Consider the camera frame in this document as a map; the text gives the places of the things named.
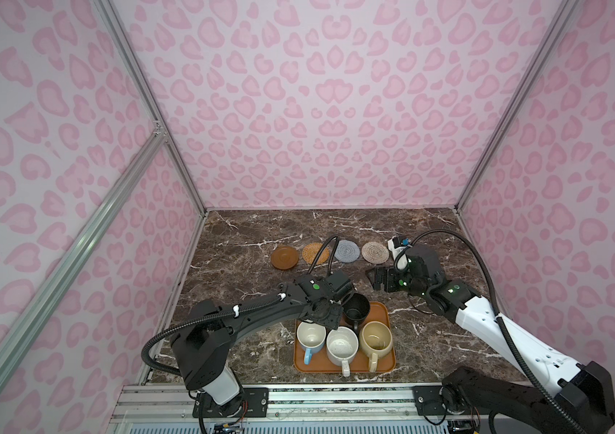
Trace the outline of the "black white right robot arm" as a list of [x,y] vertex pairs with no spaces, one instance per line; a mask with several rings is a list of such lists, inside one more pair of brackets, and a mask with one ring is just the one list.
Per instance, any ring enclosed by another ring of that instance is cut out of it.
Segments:
[[615,393],[606,368],[562,354],[500,313],[473,286],[448,278],[430,247],[406,246],[392,266],[366,275],[376,290],[422,298],[434,315],[482,340],[529,382],[501,381],[458,367],[441,383],[449,412],[486,409],[541,433],[607,433],[615,426]]

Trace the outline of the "black ceramic mug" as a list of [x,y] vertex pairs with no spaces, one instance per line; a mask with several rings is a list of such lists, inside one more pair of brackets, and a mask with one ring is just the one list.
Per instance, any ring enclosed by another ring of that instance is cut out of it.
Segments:
[[366,296],[354,293],[348,300],[343,302],[342,306],[345,323],[358,335],[360,326],[370,314],[370,301]]

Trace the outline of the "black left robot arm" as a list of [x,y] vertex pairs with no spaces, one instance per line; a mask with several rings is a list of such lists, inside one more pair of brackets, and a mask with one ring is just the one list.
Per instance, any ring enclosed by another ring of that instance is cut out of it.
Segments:
[[274,293],[234,305],[204,300],[170,338],[185,388],[190,392],[204,391],[218,405],[226,405],[242,393],[227,364],[238,342],[289,320],[335,330],[343,316],[343,301],[353,293],[350,278],[336,271],[327,277],[299,276],[279,284]]

